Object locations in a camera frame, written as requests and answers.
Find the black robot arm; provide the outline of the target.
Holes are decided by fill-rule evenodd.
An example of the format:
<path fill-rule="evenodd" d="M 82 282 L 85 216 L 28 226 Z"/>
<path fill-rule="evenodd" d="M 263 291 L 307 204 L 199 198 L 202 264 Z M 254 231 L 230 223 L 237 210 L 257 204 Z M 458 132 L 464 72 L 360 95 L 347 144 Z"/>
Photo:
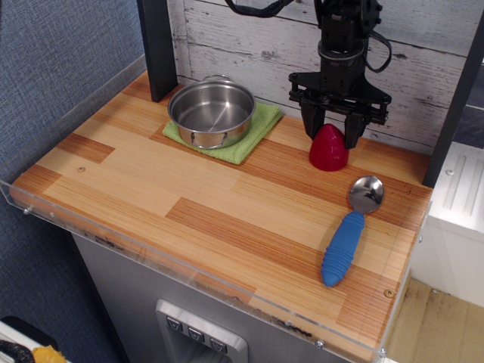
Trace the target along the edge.
<path fill-rule="evenodd" d="M 369 83 L 365 72 L 383 72 L 389 62 L 374 68 L 368 62 L 370 39 L 391 48 L 375 31 L 383 7 L 376 1 L 316 1 L 315 11 L 321 40 L 318 72 L 291 73 L 289 96 L 299 104 L 306 134 L 315 138 L 325 124 L 327 112 L 345 117 L 344 142 L 356 147 L 370 123 L 383 125 L 392 98 Z"/>

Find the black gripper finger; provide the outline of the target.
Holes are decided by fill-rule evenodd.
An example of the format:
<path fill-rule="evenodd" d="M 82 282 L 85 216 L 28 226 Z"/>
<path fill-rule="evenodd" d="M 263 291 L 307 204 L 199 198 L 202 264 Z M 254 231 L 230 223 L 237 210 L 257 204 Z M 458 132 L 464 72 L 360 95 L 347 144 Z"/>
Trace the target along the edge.
<path fill-rule="evenodd" d="M 311 104 L 305 98 L 300 101 L 300 107 L 306 134 L 313 140 L 324 125 L 325 109 L 320 105 Z"/>
<path fill-rule="evenodd" d="M 351 113 L 345 119 L 345 149 L 356 147 L 359 138 L 363 135 L 366 128 L 365 115 Z"/>

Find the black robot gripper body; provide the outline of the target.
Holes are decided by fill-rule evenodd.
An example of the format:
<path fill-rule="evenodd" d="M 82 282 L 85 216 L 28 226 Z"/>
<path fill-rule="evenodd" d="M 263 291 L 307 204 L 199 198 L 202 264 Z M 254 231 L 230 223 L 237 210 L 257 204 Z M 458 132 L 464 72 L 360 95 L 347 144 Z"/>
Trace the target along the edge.
<path fill-rule="evenodd" d="M 351 113 L 365 115 L 367 125 L 383 125 L 388 118 L 387 107 L 391 96 L 369 83 L 365 72 L 381 72 L 388 64 L 374 69 L 368 63 L 366 52 L 355 54 L 321 54 L 318 72 L 291 73 L 289 81 L 290 100 L 300 106 L 305 98 L 311 104 L 320 105 L 326 112 L 348 116 Z"/>

